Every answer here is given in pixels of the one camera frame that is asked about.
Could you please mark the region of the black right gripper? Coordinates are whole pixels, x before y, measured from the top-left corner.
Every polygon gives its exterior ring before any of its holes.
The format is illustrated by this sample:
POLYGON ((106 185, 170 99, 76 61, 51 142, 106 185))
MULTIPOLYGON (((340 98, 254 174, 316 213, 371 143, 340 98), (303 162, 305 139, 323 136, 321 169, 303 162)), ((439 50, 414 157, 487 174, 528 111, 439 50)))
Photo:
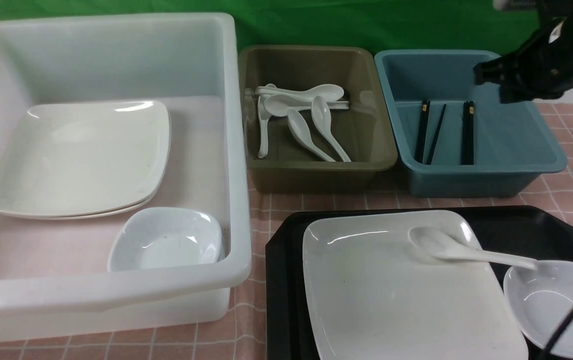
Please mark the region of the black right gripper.
POLYGON ((573 0, 538 0, 539 27, 517 49, 476 64, 476 85, 496 84, 503 104, 558 100, 573 89, 573 0))

